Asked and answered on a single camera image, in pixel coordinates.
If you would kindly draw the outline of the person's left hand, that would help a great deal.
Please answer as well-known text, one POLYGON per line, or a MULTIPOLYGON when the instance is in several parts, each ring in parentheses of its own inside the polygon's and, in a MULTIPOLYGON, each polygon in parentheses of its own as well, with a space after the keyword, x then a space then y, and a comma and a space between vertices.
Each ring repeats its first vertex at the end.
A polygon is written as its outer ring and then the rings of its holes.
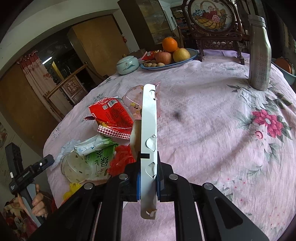
MULTIPOLYGON (((36 188, 37 194, 32 202, 32 205, 33 205, 32 214, 36 217, 41 216, 41 217, 47 218, 48 209, 46 207, 45 202, 43 201, 44 196, 42 193, 40 193, 40 185, 35 184, 35 188, 36 188)), ((19 194, 18 194, 18 203, 20 204, 20 207, 26 212, 26 214, 28 216, 31 216, 23 203, 22 197, 19 194)))

